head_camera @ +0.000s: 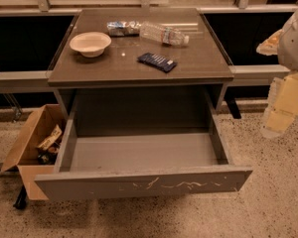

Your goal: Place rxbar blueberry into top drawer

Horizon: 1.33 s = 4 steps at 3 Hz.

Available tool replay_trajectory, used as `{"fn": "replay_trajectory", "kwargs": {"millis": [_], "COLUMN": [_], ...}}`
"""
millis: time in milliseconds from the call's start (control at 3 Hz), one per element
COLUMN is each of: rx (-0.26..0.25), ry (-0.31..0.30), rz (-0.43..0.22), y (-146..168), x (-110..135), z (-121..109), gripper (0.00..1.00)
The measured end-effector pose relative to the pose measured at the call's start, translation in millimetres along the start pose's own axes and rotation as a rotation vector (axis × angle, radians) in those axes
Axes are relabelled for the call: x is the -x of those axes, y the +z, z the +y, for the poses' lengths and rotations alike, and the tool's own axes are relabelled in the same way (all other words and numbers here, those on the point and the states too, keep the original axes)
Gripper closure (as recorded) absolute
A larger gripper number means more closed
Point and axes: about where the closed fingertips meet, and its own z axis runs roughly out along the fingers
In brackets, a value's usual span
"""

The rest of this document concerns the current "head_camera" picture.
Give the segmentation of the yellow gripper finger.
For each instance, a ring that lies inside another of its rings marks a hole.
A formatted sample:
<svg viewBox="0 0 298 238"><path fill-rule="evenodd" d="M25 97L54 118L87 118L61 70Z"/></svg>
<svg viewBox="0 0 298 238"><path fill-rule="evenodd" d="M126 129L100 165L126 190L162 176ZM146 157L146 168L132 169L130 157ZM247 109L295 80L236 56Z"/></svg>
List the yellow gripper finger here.
<svg viewBox="0 0 298 238"><path fill-rule="evenodd" d="M260 132L272 139L281 136L298 116L298 72L275 77L269 88Z"/></svg>
<svg viewBox="0 0 298 238"><path fill-rule="evenodd" d="M256 52L264 56L277 56L279 40L282 34L282 29L273 33L270 37L268 37L265 41L258 45L258 47L256 48Z"/></svg>

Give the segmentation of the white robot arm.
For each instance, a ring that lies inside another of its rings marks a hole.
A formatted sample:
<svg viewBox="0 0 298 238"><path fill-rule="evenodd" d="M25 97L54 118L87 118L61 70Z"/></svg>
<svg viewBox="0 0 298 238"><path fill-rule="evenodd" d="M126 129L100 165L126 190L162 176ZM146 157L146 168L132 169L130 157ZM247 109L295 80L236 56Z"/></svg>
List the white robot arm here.
<svg viewBox="0 0 298 238"><path fill-rule="evenodd" d="M270 84L260 131L263 137L272 139L281 136L298 116L298 9L256 51L277 55L278 62L290 70L284 78L274 77Z"/></svg>

